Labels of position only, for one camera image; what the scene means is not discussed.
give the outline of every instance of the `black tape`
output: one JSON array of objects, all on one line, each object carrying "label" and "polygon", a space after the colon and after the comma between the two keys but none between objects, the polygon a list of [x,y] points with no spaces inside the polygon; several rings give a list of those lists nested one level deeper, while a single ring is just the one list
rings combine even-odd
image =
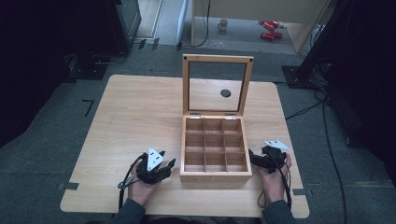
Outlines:
[{"label": "black tape", "polygon": [[160,42],[160,38],[155,38],[154,43],[152,44],[151,50],[155,50],[158,47],[158,43]]}]

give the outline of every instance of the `cable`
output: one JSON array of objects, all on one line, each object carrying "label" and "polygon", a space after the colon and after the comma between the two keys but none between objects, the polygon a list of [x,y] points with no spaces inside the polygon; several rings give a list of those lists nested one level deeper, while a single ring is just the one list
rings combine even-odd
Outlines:
[{"label": "cable", "polygon": [[288,181],[286,181],[286,177],[285,177],[285,175],[283,175],[282,169],[280,168],[279,164],[277,164],[275,158],[271,155],[271,153],[268,153],[268,155],[274,161],[274,163],[276,165],[276,169],[280,172],[280,176],[282,177],[283,185],[285,186],[286,198],[288,199],[288,207],[289,207],[289,209],[291,209],[291,195],[290,195],[290,187],[288,186]]},{"label": "cable", "polygon": [[345,196],[345,193],[344,193],[343,181],[341,179],[340,172],[338,171],[337,164],[335,163],[334,155],[332,154],[332,147],[330,145],[330,138],[329,138],[329,130],[328,130],[328,127],[327,127],[325,105],[326,105],[326,103],[323,102],[322,115],[323,115],[324,129],[325,129],[325,133],[326,133],[327,147],[329,148],[330,156],[332,157],[332,165],[334,166],[335,172],[337,173],[338,183],[340,184],[341,196],[342,196],[342,199],[343,199],[343,207],[344,207],[344,223],[347,224],[346,196]]},{"label": "cable", "polygon": [[132,163],[131,167],[129,168],[128,172],[127,172],[126,175],[125,175],[124,180],[122,181],[123,188],[120,189],[119,210],[122,208],[123,196],[124,196],[125,188],[127,188],[127,187],[129,186],[129,185],[128,185],[128,186],[125,186],[126,180],[128,179],[128,176],[130,175],[132,169],[134,169],[134,167],[136,166],[137,162],[140,161],[141,159],[143,159],[144,155],[145,155],[145,154],[143,153],[142,155],[140,155],[140,156],[134,161],[134,163]]},{"label": "cable", "polygon": [[[262,195],[264,195],[264,204],[260,204],[260,199],[262,198]],[[267,205],[267,198],[265,197],[265,191],[263,190],[262,193],[260,194],[259,198],[257,199],[257,205],[260,208],[264,208]]]},{"label": "cable", "polygon": [[97,62],[95,62],[95,63],[96,63],[96,64],[114,64],[114,63],[119,63],[120,61],[122,61],[122,60],[125,58],[125,56],[126,56],[126,53],[123,54],[122,58],[120,58],[119,60],[117,60],[117,61],[115,61],[115,62],[109,62],[109,63],[97,63]]},{"label": "cable", "polygon": [[204,37],[204,40],[201,42],[201,44],[197,45],[197,46],[185,46],[184,48],[199,48],[201,47],[204,43],[206,43],[206,41],[209,39],[209,14],[210,14],[210,0],[209,3],[207,4],[207,13],[206,13],[206,24],[207,26],[204,26],[206,28],[206,36]]},{"label": "cable", "polygon": [[322,103],[322,102],[319,101],[319,102],[317,102],[317,103],[314,104],[314,105],[311,105],[311,106],[309,106],[309,107],[307,107],[307,108],[305,108],[305,109],[302,109],[302,110],[296,112],[295,114],[293,114],[293,115],[291,115],[291,116],[288,116],[287,118],[285,118],[285,120],[292,119],[292,118],[294,118],[294,117],[300,116],[300,115],[302,115],[302,114],[308,112],[310,109],[314,108],[315,106],[320,105],[321,103]]}]

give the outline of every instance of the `wooden frame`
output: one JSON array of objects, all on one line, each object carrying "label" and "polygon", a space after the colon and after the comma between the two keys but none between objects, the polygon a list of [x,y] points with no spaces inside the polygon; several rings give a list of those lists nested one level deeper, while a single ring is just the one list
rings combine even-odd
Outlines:
[{"label": "wooden frame", "polygon": [[[244,65],[241,81],[209,79],[203,90],[207,101],[213,100],[211,90],[224,83],[239,89],[237,108],[191,108],[191,63],[239,63]],[[251,177],[248,144],[243,121],[253,57],[223,55],[183,55],[183,127],[180,180],[195,189],[234,189]]]}]

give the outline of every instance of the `wooden table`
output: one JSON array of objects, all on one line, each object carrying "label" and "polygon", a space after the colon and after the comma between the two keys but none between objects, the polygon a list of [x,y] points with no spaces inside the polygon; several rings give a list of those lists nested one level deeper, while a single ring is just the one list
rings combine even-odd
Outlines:
[{"label": "wooden table", "polygon": [[[286,22],[291,43],[295,51],[300,52],[330,2],[331,0],[212,0],[209,17]],[[192,45],[195,37],[195,17],[206,18],[208,3],[209,0],[192,1]]]},{"label": "wooden table", "polygon": [[[117,213],[119,190],[130,164],[154,147],[165,150],[165,163],[177,160],[148,202],[147,214],[220,217],[261,217],[257,199],[262,183],[253,177],[239,189],[191,189],[180,182],[182,79],[177,77],[110,78],[61,202],[65,212]],[[276,85],[250,82],[244,114],[247,143],[255,153],[264,140],[279,139],[291,147],[288,127]],[[291,188],[302,189],[291,150]],[[295,217],[309,215],[304,195],[294,195]]]}]

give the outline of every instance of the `person's right hand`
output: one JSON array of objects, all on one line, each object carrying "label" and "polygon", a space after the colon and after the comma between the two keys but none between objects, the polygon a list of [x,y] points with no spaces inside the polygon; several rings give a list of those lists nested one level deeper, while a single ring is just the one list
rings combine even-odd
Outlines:
[{"label": "person's right hand", "polygon": [[[286,165],[281,170],[283,175],[286,177],[286,182],[289,180],[289,169],[291,167],[291,158],[289,154],[286,154]],[[278,170],[268,174],[268,171],[264,168],[257,167],[259,174],[262,178],[262,187],[265,192],[265,198],[269,203],[273,203],[279,200],[283,200],[285,193],[285,186],[283,185],[281,174]]]},{"label": "person's right hand", "polygon": [[[138,162],[134,167],[134,169],[132,169],[131,175],[136,174],[136,170],[139,165],[140,162]],[[133,182],[137,180],[139,180],[139,178],[135,176]],[[143,181],[135,182],[130,186],[128,186],[128,198],[144,206],[149,201],[149,198],[151,198],[152,194],[157,189],[160,183],[161,182],[156,183],[155,185],[150,185],[150,184],[145,184]]]}]

